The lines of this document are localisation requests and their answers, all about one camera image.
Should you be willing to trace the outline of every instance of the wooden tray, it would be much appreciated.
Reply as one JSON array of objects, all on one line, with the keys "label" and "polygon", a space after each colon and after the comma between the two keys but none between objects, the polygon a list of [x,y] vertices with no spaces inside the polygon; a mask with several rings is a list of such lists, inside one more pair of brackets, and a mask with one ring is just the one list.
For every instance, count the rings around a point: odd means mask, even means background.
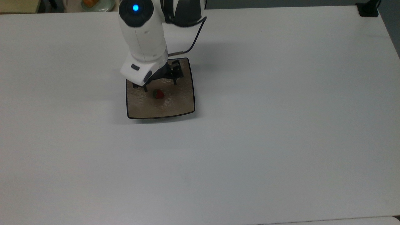
[{"label": "wooden tray", "polygon": [[[170,59],[171,64],[177,59]],[[143,88],[133,88],[132,82],[126,80],[126,110],[130,119],[159,119],[177,117],[194,112],[194,89],[192,72],[188,58],[178,59],[183,77],[176,80],[158,79],[147,85],[148,92]],[[160,89],[165,97],[155,99],[153,90]]]}]

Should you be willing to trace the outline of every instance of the floor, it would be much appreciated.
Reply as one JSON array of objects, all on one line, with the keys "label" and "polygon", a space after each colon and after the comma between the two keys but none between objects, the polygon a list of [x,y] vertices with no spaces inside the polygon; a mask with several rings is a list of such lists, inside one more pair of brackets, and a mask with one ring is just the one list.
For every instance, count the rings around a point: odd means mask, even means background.
[{"label": "floor", "polygon": [[[55,0],[58,8],[50,9],[48,0],[44,0],[46,12],[63,12],[62,0]],[[265,8],[299,6],[343,6],[354,5],[366,0],[208,0],[208,9],[219,8]],[[379,11],[386,25],[397,54],[400,56],[400,0],[382,0]]]}]

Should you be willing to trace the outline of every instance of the orange object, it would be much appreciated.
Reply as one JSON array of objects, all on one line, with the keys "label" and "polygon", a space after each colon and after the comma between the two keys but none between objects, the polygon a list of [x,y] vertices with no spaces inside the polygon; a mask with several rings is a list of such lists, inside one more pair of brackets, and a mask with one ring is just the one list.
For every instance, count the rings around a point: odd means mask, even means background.
[{"label": "orange object", "polygon": [[85,4],[86,7],[91,8],[93,7],[99,0],[83,0],[83,4]]}]

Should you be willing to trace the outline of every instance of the brown plate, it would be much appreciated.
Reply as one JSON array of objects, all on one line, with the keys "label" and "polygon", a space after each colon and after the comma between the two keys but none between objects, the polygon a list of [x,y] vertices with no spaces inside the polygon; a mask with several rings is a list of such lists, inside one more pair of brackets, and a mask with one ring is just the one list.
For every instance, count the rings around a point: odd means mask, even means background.
[{"label": "brown plate", "polygon": [[[170,59],[171,64],[177,59]],[[130,119],[159,119],[177,117],[194,112],[194,89],[189,59],[178,59],[183,77],[176,80],[158,79],[147,85],[148,92],[143,88],[133,88],[132,82],[126,80],[126,110]],[[153,91],[160,89],[164,98],[155,99]]]}]

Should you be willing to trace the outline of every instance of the white robotic arm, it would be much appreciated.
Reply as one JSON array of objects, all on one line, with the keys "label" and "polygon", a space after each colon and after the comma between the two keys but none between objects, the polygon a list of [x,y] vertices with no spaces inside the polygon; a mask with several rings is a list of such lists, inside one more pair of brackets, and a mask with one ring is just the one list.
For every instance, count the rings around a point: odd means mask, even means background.
[{"label": "white robotic arm", "polygon": [[123,0],[119,7],[119,22],[129,46],[129,54],[121,68],[125,78],[137,86],[162,78],[168,66],[162,22],[194,26],[204,22],[205,5],[205,0]]}]

